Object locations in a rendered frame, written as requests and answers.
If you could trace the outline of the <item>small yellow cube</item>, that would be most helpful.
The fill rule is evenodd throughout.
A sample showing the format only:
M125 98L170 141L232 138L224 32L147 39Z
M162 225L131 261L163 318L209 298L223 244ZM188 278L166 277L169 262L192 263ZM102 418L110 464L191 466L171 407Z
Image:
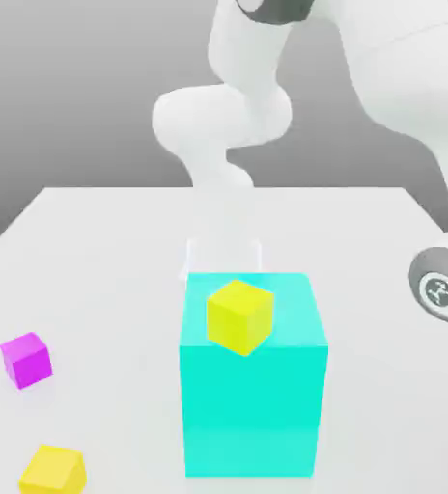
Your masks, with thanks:
M86 483L82 452L40 445L18 487L20 494L82 494Z
M274 294L234 279L207 300L208 339L240 356L271 334Z

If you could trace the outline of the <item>small magenta cube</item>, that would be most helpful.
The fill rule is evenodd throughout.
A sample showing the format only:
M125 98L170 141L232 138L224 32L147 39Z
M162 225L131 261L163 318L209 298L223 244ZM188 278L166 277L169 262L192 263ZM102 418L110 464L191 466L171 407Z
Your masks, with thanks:
M0 350L6 373L18 390L52 375L48 348L34 332L2 343Z

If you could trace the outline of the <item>large cyan box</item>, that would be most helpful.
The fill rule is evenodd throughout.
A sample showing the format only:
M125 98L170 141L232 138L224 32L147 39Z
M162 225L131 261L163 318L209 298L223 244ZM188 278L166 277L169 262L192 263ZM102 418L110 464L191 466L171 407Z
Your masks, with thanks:
M207 300L234 279L274 295L271 335L248 356L207 338ZM180 336L189 478L309 478L328 343L302 273L191 273Z

